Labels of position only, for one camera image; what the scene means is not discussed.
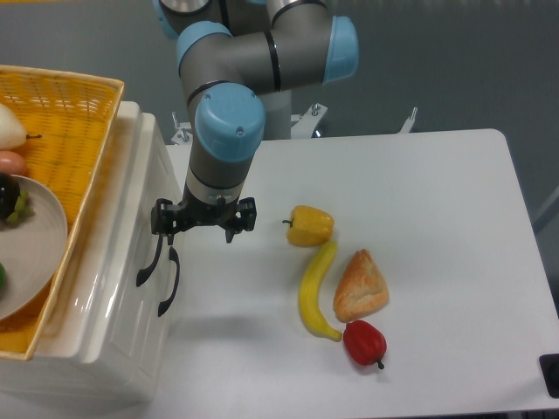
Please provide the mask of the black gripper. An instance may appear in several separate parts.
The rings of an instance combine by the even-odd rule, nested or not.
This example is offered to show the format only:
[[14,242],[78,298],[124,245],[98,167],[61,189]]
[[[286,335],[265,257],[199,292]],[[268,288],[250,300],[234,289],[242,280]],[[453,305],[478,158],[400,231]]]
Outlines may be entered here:
[[234,199],[230,203],[219,198],[216,203],[204,203],[190,191],[183,194],[179,204],[158,198],[150,213],[151,233],[167,239],[172,245],[180,229],[197,226],[219,226],[225,231],[226,243],[244,232],[253,231],[256,223],[256,202],[253,197]]

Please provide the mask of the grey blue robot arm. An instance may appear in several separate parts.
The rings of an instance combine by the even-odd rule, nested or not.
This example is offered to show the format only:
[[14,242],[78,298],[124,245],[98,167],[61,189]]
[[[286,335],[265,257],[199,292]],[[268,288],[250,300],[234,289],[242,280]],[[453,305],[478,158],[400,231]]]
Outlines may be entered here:
[[357,32],[321,1],[263,1],[265,26],[257,31],[235,31],[223,1],[154,6],[176,40],[193,142],[183,198],[157,200],[151,229],[172,242],[177,233],[218,226],[232,240],[256,222],[256,204],[241,191],[265,136],[262,96],[353,76]]

